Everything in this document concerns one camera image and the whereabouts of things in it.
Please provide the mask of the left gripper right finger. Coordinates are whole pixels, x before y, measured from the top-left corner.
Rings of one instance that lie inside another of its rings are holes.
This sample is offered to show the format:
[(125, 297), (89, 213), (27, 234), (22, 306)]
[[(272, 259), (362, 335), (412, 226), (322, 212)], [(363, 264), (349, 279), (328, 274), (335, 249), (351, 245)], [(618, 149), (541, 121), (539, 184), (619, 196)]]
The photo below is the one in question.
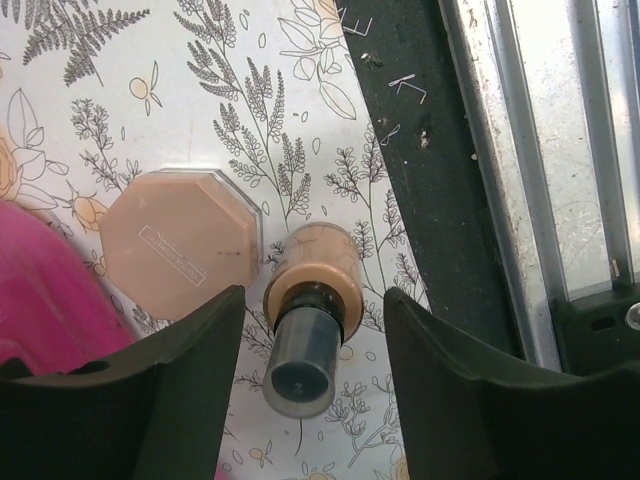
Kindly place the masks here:
[(399, 288), (384, 323), (413, 479), (635, 479), (639, 365), (538, 367), (434, 316)]

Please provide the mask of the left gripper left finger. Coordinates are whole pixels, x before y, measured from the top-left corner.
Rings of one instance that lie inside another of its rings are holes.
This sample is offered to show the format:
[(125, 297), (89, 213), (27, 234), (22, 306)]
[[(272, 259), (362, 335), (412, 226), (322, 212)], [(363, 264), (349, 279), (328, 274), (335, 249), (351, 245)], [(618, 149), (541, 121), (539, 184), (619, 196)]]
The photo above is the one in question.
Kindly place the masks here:
[(67, 373), (1, 364), (5, 479), (210, 479), (239, 354), (245, 291)]

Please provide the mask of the foundation bottle black cap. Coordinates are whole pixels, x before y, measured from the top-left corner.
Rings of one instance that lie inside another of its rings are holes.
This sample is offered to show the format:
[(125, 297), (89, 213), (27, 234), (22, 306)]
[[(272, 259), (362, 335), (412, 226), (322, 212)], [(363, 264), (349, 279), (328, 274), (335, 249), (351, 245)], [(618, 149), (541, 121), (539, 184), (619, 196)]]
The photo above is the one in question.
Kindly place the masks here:
[(355, 242), (343, 228), (310, 223), (292, 232), (265, 290), (274, 339), (263, 377), (266, 402), (294, 419), (331, 406), (339, 351), (364, 314)]

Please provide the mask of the octagonal beige powder compact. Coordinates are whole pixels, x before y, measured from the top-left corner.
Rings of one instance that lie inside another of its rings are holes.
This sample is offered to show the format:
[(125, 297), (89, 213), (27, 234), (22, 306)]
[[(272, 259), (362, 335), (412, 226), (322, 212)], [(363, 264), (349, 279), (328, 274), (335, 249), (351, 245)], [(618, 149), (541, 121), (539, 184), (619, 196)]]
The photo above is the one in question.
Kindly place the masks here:
[(140, 175), (108, 208), (99, 234), (110, 282), (172, 321), (230, 285), (250, 287), (263, 256), (260, 209), (219, 169)]

